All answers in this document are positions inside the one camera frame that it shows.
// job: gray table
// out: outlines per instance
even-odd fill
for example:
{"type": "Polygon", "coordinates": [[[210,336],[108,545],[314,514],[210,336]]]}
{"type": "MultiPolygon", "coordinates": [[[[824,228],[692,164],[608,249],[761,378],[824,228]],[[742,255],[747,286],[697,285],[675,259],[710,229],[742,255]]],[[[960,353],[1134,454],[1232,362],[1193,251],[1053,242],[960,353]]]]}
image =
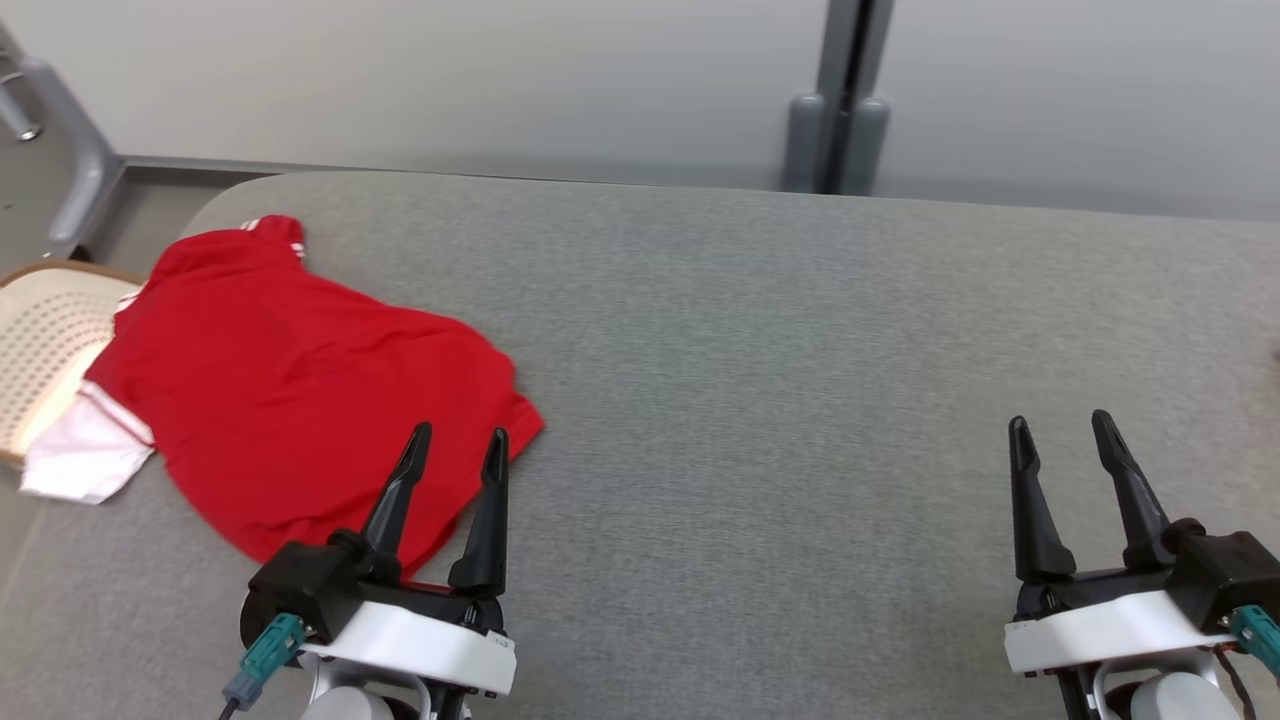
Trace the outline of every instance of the gray table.
{"type": "MultiPolygon", "coordinates": [[[[513,468],[520,670],[480,720],[1059,717],[1001,644],[1019,413],[1082,568],[1124,546],[1094,407],[1171,515],[1280,547],[1275,227],[332,173],[191,231],[266,213],[302,219],[316,273],[479,328],[547,418],[513,468]]],[[[253,569],[159,460],[47,505],[0,610],[0,716],[216,716],[253,569]]],[[[284,674],[252,716],[305,697],[284,674]]]]}

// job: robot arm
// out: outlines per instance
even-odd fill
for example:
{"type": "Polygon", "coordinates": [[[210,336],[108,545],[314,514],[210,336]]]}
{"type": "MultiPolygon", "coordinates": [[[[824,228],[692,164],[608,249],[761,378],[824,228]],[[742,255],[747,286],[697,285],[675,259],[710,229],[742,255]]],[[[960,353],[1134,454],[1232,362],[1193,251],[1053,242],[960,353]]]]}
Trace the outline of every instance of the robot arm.
{"type": "Polygon", "coordinates": [[[1280,561],[1249,533],[1208,537],[1196,520],[1170,524],[1111,415],[1093,436],[1115,484],[1124,568],[1078,573],[1039,484],[1027,420],[1009,424],[1014,566],[1023,582],[1005,626],[1010,667],[1057,678],[1069,720],[1160,720],[1174,707],[1206,720],[1238,719],[1217,687],[1213,653],[1258,653],[1280,643],[1280,561]],[[1245,628],[1252,625],[1254,629],[1245,628]],[[1112,673],[1153,670],[1106,692],[1112,673]]]}
{"type": "Polygon", "coordinates": [[[430,443],[431,425],[417,425],[360,533],[339,529],[320,547],[291,542],[248,583],[246,648],[280,614],[305,626],[296,662],[315,678],[306,720],[461,720],[470,717],[468,694],[511,692],[515,643],[498,603],[507,569],[507,433],[493,433],[449,587],[402,582],[397,559],[430,443]],[[419,708],[365,691],[374,680],[416,691],[419,708]]]}

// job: white sleeve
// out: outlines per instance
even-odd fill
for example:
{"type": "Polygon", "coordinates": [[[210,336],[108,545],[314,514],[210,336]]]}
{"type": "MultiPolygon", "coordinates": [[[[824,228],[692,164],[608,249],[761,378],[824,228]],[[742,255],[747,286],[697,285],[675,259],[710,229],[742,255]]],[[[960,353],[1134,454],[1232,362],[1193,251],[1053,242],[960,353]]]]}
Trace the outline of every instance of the white sleeve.
{"type": "Polygon", "coordinates": [[[19,492],[97,505],[138,471],[152,443],[146,423],[86,380],[27,447],[19,492]]]}

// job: cable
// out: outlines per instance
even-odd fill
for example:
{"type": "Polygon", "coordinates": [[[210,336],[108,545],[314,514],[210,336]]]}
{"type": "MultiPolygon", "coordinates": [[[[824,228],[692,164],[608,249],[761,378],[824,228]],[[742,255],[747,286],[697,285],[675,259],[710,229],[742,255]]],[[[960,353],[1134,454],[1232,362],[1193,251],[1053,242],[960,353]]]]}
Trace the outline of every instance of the cable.
{"type": "Polygon", "coordinates": [[[1240,697],[1240,706],[1244,708],[1244,720],[1258,720],[1258,714],[1253,710],[1253,700],[1249,698],[1249,691],[1245,689],[1244,680],[1242,680],[1240,674],[1235,671],[1235,666],[1226,659],[1226,652],[1222,651],[1222,646],[1216,646],[1213,648],[1213,655],[1222,665],[1222,670],[1226,671],[1226,676],[1231,679],[1231,687],[1235,688],[1235,694],[1240,697]]]}
{"type": "Polygon", "coordinates": [[[239,701],[238,700],[234,700],[234,698],[228,700],[227,701],[227,707],[223,708],[223,714],[218,716],[218,720],[232,720],[232,715],[236,714],[236,710],[238,707],[239,707],[239,701]]]}

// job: white stripe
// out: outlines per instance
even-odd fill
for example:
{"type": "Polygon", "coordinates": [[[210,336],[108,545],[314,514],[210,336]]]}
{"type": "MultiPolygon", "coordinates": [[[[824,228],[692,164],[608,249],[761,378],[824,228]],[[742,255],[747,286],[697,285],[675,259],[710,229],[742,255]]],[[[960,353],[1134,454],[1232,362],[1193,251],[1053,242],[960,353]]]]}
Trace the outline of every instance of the white stripe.
{"type": "Polygon", "coordinates": [[[106,391],[102,389],[101,386],[91,380],[84,380],[81,386],[81,392],[97,402],[99,406],[101,406],[101,409],[111,416],[111,419],[128,428],[129,432],[138,436],[142,442],[155,445],[155,436],[151,434],[151,428],[137,415],[129,413],[125,406],[116,402],[114,397],[106,395],[106,391]]]}

